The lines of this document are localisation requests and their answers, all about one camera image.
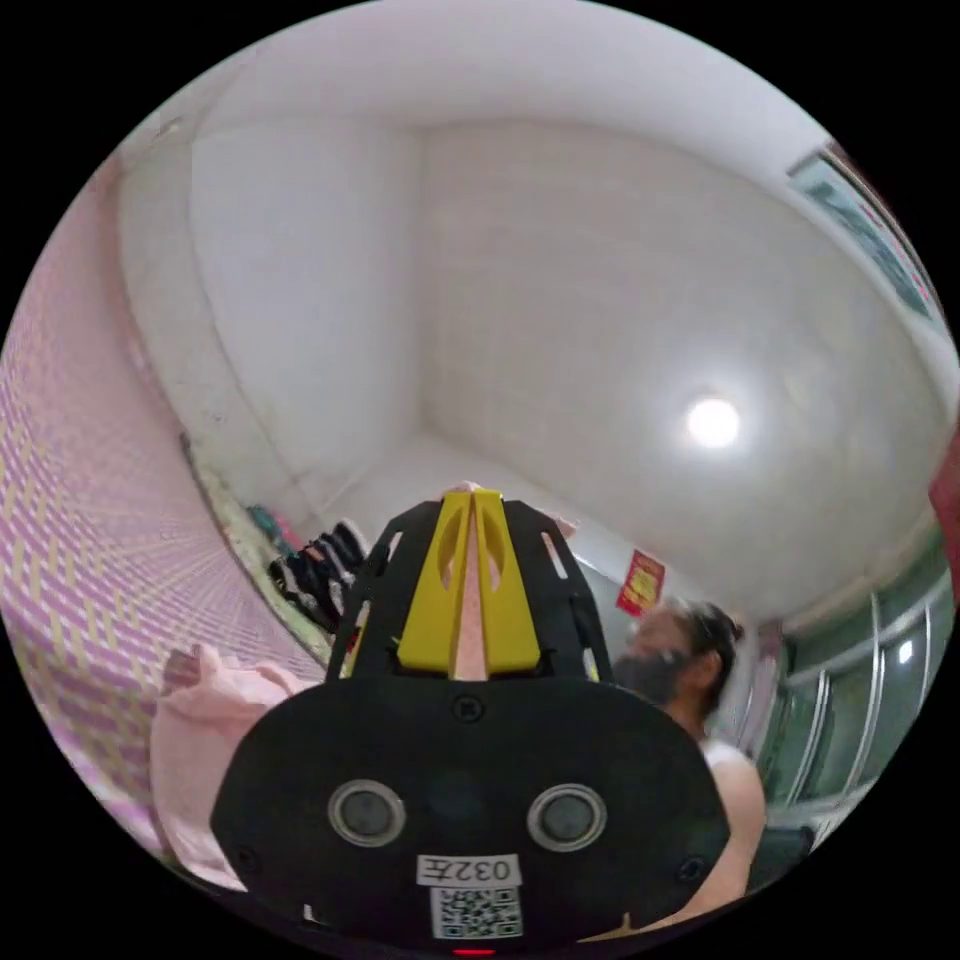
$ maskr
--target pink blanket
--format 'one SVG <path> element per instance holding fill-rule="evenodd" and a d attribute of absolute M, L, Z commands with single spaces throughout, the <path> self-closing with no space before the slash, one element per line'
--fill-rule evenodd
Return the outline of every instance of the pink blanket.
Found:
<path fill-rule="evenodd" d="M 458 491 L 476 489 L 461 484 Z M 577 524 L 555 518 L 564 537 Z M 476 530 L 471 529 L 456 677 L 485 680 Z M 150 775 L 157 818 L 180 863 L 194 876 L 243 890 L 210 830 L 210 816 L 240 741 L 268 710 L 308 689 L 270 663 L 242 666 L 211 647 L 199 647 L 198 682 L 161 697 L 150 734 Z"/>

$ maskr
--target qr code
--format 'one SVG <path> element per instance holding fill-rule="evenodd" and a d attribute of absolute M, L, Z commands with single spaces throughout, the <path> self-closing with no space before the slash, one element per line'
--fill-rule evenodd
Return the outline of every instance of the qr code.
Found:
<path fill-rule="evenodd" d="M 494 940 L 523 934 L 520 891 L 431 887 L 433 935 L 438 940 Z"/>

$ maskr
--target man's hair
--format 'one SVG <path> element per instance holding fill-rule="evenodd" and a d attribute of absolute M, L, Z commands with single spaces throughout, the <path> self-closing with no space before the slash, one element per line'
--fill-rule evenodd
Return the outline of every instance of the man's hair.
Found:
<path fill-rule="evenodd" d="M 667 607 L 690 640 L 695 657 L 716 653 L 720 658 L 720 669 L 704 696 L 704 716 L 709 716 L 720 705 L 723 688 L 730 679 L 737 658 L 737 644 L 743 639 L 743 627 L 712 603 L 669 600 Z"/>

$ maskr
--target window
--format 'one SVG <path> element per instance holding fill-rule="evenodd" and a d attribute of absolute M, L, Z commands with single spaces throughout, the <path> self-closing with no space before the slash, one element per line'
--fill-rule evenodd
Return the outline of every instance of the window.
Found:
<path fill-rule="evenodd" d="M 927 689 L 933 683 L 940 669 L 947 641 L 953 632 L 953 621 L 956 617 L 953 590 L 947 589 L 930 605 L 930 670 Z"/>
<path fill-rule="evenodd" d="M 799 672 L 818 667 L 831 657 L 844 653 L 872 636 L 873 614 L 870 612 L 870 604 L 867 603 L 842 620 L 834 620 L 798 637 L 793 643 L 793 670 Z"/>
<path fill-rule="evenodd" d="M 877 726 L 859 783 L 869 783 L 883 773 L 917 715 L 923 689 L 926 632 L 921 620 L 883 651 L 883 686 Z"/>
<path fill-rule="evenodd" d="M 948 569 L 943 549 L 943 534 L 938 527 L 937 535 L 927 549 L 895 583 L 877 594 L 881 626 L 887 626 L 912 607 L 922 604 Z"/>
<path fill-rule="evenodd" d="M 771 803 L 783 803 L 800 770 L 817 708 L 817 683 L 777 694 L 778 715 L 771 718 L 760 758 L 764 789 Z"/>
<path fill-rule="evenodd" d="M 832 797 L 843 790 L 863 736 L 872 678 L 870 657 L 830 677 L 823 727 L 801 800 Z"/>

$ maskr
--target man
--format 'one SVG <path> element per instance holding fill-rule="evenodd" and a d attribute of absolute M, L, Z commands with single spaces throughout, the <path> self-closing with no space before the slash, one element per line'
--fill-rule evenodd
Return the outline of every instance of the man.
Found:
<path fill-rule="evenodd" d="M 650 611 L 637 625 L 628 652 L 614 664 L 614 680 L 661 707 L 702 747 L 730 826 L 730 839 L 711 874 L 680 911 L 642 929 L 629 914 L 616 930 L 589 940 L 633 936 L 718 910 L 747 891 L 750 868 L 766 826 L 760 777 L 739 750 L 707 736 L 743 630 L 712 605 L 678 602 Z"/>

